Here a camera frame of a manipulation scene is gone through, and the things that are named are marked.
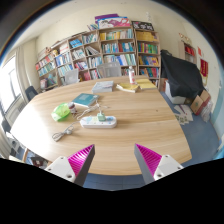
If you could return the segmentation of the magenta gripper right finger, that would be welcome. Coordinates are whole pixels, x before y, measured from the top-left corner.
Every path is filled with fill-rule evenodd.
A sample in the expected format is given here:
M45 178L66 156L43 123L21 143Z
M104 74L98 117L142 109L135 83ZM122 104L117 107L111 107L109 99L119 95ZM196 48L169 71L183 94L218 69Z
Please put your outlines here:
M183 169L183 166L172 156L160 155L139 144L134 146L134 154L142 172L145 184L152 183Z

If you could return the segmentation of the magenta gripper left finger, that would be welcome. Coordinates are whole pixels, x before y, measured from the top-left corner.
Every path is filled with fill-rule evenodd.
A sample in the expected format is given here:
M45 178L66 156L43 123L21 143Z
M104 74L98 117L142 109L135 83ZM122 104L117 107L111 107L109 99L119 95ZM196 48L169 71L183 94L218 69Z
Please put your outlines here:
M95 145L92 144L68 157L59 156L46 168L46 171L82 186L94 156Z

